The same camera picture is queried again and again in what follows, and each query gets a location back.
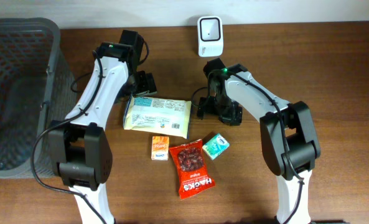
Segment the green tissue packet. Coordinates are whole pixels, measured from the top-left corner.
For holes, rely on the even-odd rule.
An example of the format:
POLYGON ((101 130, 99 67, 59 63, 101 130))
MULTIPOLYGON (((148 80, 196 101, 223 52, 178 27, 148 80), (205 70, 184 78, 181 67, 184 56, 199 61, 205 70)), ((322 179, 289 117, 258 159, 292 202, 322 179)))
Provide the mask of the green tissue packet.
POLYGON ((206 142, 202 149, 211 160, 216 159, 222 152, 230 147, 230 143, 220 134, 216 134, 208 142, 206 142))

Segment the yellow cleaning sheet package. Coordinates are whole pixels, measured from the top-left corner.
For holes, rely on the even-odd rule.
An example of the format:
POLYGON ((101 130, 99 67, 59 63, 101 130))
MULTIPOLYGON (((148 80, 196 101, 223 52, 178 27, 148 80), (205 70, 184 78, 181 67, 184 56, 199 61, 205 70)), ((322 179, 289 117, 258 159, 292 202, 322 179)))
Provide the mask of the yellow cleaning sheet package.
POLYGON ((126 105, 123 128, 189 138, 190 101, 132 97, 126 105))

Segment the small orange white packet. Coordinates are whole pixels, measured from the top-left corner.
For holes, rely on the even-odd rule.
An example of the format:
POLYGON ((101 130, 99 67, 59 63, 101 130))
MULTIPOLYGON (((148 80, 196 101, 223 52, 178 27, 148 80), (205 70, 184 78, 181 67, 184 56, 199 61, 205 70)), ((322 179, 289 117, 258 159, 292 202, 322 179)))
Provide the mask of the small orange white packet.
POLYGON ((169 137, 153 136, 151 146, 151 159, 153 161, 167 161, 169 158, 169 137))

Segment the red Hacks candy bag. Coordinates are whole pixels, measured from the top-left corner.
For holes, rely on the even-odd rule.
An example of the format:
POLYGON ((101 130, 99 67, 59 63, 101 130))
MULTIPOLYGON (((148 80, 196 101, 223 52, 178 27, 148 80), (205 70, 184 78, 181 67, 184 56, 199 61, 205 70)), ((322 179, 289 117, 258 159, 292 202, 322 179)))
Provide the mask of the red Hacks candy bag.
POLYGON ((215 186, 203 156, 201 139, 169 148, 179 178, 179 197, 187 199, 215 186))

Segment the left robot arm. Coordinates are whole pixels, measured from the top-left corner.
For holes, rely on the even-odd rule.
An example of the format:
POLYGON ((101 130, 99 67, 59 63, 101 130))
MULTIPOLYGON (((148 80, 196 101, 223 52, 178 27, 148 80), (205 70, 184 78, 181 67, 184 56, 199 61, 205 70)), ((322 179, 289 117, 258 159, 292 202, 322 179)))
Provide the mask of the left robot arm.
POLYGON ((105 128, 120 98, 153 95, 150 73, 139 71, 141 52, 149 47, 136 31, 124 30, 117 43, 103 42, 93 51, 91 78, 79 101, 62 121, 53 120, 47 137, 53 173, 67 186, 83 223, 115 223, 106 192, 113 155, 105 128))

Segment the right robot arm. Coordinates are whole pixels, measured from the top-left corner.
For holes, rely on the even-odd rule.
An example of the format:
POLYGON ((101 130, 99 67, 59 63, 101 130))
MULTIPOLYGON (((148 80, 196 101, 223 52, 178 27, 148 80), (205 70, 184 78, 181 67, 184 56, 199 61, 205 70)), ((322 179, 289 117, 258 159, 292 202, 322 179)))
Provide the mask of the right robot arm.
POLYGON ((277 223, 311 223, 308 186, 320 157, 320 144, 309 107, 290 103, 259 84, 241 64, 226 67, 220 58, 203 68, 207 90, 197 116, 214 114, 229 126, 242 122, 247 110, 259 122, 264 161, 276 176, 279 205, 277 223))

